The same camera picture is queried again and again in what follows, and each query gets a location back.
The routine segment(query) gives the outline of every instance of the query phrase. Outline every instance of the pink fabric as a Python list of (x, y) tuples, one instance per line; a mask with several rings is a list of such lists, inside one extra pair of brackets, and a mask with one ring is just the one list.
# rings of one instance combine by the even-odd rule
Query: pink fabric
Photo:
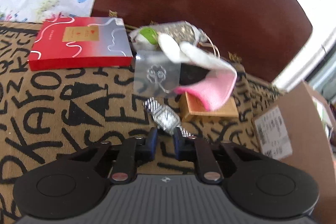
[(206, 111), (215, 111), (229, 99), (236, 79), (237, 75), (228, 70), (211, 71), (204, 80), (193, 85), (179, 86), (174, 92), (188, 92), (200, 99)]

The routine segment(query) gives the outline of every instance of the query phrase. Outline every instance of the screw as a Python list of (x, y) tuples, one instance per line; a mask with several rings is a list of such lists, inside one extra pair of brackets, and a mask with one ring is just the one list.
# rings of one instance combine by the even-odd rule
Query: screw
[(204, 178), (206, 178), (207, 180), (219, 180), (221, 178), (221, 175), (217, 172), (206, 172), (204, 174)]
[(126, 173), (114, 173), (112, 179), (116, 181), (124, 181), (128, 179), (128, 175)]

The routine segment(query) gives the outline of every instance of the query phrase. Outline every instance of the gray ribbed panel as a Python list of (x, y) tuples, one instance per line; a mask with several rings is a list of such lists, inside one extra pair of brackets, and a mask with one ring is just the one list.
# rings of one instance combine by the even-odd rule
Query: gray ribbed panel
[(138, 175), (128, 185), (111, 188), (91, 211), (66, 220), (24, 217), (17, 224), (313, 224), (304, 217), (269, 221), (236, 208), (218, 186), (200, 183), (194, 175)]

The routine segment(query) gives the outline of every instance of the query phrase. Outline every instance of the watch face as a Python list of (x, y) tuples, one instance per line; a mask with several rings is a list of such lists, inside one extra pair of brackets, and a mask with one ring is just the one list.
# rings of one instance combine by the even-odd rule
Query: watch face
[(166, 132), (172, 131), (180, 122), (177, 114), (168, 106), (163, 106), (155, 117), (155, 122)]

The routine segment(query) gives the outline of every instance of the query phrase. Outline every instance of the gold label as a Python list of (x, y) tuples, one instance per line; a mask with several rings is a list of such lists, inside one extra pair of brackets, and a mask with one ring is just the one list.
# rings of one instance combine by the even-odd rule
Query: gold label
[(62, 41), (99, 41), (98, 26), (66, 27)]

